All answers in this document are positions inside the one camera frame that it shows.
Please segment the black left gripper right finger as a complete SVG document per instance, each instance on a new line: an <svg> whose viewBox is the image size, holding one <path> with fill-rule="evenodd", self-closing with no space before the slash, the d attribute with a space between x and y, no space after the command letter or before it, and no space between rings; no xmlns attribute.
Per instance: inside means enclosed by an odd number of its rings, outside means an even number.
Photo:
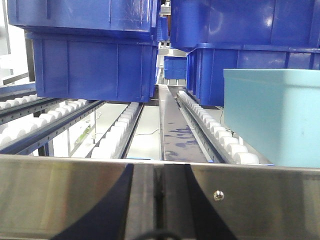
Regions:
<svg viewBox="0 0 320 240"><path fill-rule="evenodd" d="M205 196L196 180L191 165L185 165L184 169L196 238L198 240L235 240L236 236Z"/></svg>

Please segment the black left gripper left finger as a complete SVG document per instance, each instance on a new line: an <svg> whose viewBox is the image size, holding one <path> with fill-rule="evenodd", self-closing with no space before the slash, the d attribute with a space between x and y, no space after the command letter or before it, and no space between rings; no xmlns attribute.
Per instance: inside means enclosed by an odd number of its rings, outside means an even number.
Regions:
<svg viewBox="0 0 320 240"><path fill-rule="evenodd" d="M128 164L111 190L54 240L119 240L124 234L134 166Z"/></svg>

